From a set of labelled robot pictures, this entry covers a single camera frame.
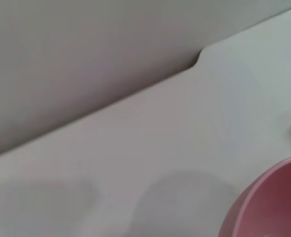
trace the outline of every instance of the pink bowl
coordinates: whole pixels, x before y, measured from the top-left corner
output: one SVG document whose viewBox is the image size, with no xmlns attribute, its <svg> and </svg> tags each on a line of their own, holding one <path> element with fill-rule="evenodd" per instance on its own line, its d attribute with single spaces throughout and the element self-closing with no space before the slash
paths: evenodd
<svg viewBox="0 0 291 237">
<path fill-rule="evenodd" d="M 226 215 L 219 237 L 291 237 L 291 157 L 242 192 Z"/>
</svg>

